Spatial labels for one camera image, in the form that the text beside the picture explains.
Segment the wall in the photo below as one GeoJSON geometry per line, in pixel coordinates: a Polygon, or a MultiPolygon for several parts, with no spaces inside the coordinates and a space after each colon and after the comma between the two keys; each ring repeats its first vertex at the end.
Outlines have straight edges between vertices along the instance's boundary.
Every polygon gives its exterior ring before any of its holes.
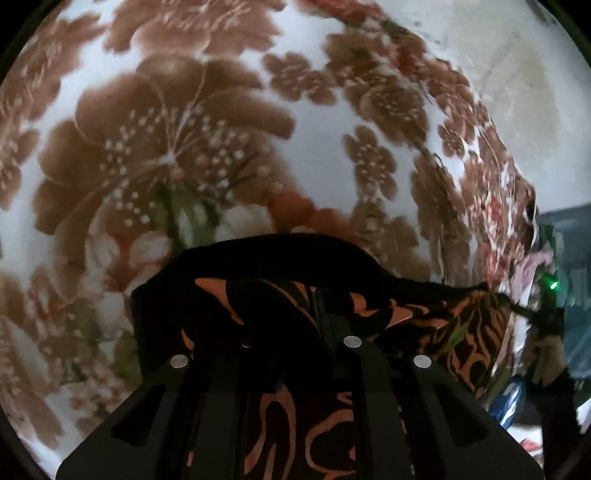
{"type": "Polygon", "coordinates": [[[379,3],[457,61],[536,187],[542,212],[591,203],[591,69],[543,7],[533,0],[379,3]]]}

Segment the patterned cloth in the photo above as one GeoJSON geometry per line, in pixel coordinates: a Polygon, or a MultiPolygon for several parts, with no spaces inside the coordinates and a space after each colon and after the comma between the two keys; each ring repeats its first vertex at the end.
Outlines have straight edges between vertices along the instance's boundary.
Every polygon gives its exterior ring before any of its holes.
{"type": "Polygon", "coordinates": [[[508,278],[534,192],[434,52],[367,0],[56,8],[0,87],[0,404],[44,468],[141,381],[129,296],[186,248],[317,232],[508,278]]]}
{"type": "Polygon", "coordinates": [[[317,381],[327,374],[313,294],[322,297],[327,315],[346,319],[352,335],[386,355],[428,355],[476,397],[485,392],[505,336],[507,296],[486,284],[459,289],[395,278],[337,239],[290,237],[192,249],[133,295],[146,377],[162,359],[183,351],[183,344],[197,361],[240,349],[246,336],[255,337],[259,348],[269,344],[280,352],[275,362],[288,372],[285,384],[274,394],[252,393],[247,401],[245,478],[323,479],[355,472],[350,393],[320,393],[289,380],[290,371],[317,381]],[[235,262],[242,256],[250,261],[235,262]]]}

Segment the black object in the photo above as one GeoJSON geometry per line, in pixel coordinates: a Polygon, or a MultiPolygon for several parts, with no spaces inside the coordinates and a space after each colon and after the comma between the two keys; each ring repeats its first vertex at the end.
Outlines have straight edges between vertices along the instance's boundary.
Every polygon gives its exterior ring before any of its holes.
{"type": "Polygon", "coordinates": [[[275,391],[283,381],[353,393],[356,478],[543,479],[535,460],[438,365],[419,368],[357,338],[357,348],[346,346],[347,321],[326,315],[321,295],[313,303],[330,352],[324,378],[307,381],[296,362],[283,370],[280,346],[256,338],[207,364],[167,361],[64,461],[57,480],[243,478],[243,406],[249,392],[275,391]]]}

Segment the person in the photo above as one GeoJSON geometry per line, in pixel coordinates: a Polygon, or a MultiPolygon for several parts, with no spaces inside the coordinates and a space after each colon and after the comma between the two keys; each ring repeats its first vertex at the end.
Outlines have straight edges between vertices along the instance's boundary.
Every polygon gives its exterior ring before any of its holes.
{"type": "Polygon", "coordinates": [[[582,435],[574,406],[574,381],[560,335],[539,335],[532,327],[522,363],[535,369],[539,382],[529,379],[527,396],[541,416],[544,474],[553,480],[588,478],[591,471],[591,435],[582,435]]]}

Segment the blue object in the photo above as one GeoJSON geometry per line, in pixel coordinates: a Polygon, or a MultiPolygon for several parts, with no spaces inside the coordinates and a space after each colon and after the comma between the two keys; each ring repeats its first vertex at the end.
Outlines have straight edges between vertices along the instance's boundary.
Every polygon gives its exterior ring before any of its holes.
{"type": "Polygon", "coordinates": [[[519,404],[523,398],[524,386],[523,379],[516,375],[511,378],[511,382],[505,391],[498,395],[491,403],[488,413],[501,424],[505,430],[513,423],[519,404]]]}

